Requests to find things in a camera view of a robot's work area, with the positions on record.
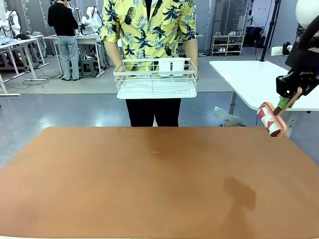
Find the shoe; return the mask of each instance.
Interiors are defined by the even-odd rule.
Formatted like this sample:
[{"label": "shoe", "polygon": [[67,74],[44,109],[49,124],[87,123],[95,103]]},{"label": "shoe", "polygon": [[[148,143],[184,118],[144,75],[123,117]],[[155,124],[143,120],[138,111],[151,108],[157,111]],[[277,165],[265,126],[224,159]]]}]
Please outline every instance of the shoe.
[{"label": "shoe", "polygon": [[79,77],[79,79],[73,79],[73,81],[78,81],[78,80],[81,80],[82,79],[82,77]]}]

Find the white wire basket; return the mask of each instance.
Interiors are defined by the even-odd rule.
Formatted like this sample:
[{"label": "white wire basket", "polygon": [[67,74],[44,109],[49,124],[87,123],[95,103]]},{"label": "white wire basket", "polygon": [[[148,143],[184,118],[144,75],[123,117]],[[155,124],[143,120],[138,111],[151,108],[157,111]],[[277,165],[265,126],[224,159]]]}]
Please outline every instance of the white wire basket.
[{"label": "white wire basket", "polygon": [[197,68],[190,58],[128,59],[114,70],[119,99],[197,96]]}]

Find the floor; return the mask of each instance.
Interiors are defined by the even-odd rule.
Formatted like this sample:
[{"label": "floor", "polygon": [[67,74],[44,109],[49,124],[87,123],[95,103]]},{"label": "floor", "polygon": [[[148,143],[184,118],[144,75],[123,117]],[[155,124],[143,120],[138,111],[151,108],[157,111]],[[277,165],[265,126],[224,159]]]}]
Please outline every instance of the floor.
[{"label": "floor", "polygon": [[[262,49],[257,49],[257,57],[260,59]],[[197,90],[199,92],[228,92],[229,86],[209,65],[209,61],[236,61],[236,60],[256,60],[254,48],[243,48],[241,56],[213,56],[213,57],[199,57],[199,77]],[[279,66],[287,67],[285,65],[285,57],[275,56],[271,57],[267,54],[266,60],[269,60]],[[57,76],[60,74],[59,66],[56,58],[49,57],[45,59],[46,63],[50,65],[36,70],[37,77]],[[112,94],[117,93],[117,88],[114,83],[113,67],[108,68],[100,78],[84,78],[77,82],[65,82],[60,79],[52,79],[44,85],[37,85],[27,88],[23,85],[25,79],[31,78],[31,73],[25,74],[14,80],[6,83],[7,91],[9,93],[21,94]],[[14,75],[13,72],[1,73],[4,79],[8,79]]]},{"label": "floor", "polygon": [[[228,109],[230,92],[199,93],[182,101],[180,126],[217,126],[213,114],[218,106]],[[125,101],[116,94],[22,95],[0,98],[0,168],[12,159],[41,130],[49,126],[129,126]],[[235,115],[247,126],[256,125],[256,113],[240,99]],[[306,115],[292,134],[296,143],[319,164],[319,113]]]}]

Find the black pole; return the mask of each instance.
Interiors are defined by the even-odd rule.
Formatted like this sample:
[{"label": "black pole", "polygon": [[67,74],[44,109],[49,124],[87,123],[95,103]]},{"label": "black pole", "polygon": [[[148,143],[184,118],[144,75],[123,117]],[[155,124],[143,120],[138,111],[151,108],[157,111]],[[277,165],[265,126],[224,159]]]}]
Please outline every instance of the black pole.
[{"label": "black pole", "polygon": [[269,42],[270,42],[270,38],[272,38],[272,33],[273,33],[273,30],[275,30],[274,27],[275,27],[275,25],[277,23],[277,18],[278,18],[279,9],[280,9],[280,3],[281,3],[281,0],[275,0],[274,12],[273,12],[273,16],[271,18],[271,22],[269,23],[269,30],[268,30],[268,34],[267,34],[267,38],[266,38],[263,54],[261,56],[260,61],[265,61],[265,56],[266,56],[266,53],[267,53],[267,49],[268,49],[268,45],[269,45]]}]

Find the brown table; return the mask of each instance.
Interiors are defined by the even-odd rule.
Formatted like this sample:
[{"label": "brown table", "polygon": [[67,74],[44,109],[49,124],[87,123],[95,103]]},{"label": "brown table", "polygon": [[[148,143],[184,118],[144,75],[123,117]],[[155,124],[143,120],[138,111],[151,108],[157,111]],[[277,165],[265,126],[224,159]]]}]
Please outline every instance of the brown table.
[{"label": "brown table", "polygon": [[0,170],[0,235],[314,239],[319,168],[263,128],[47,128]]}]

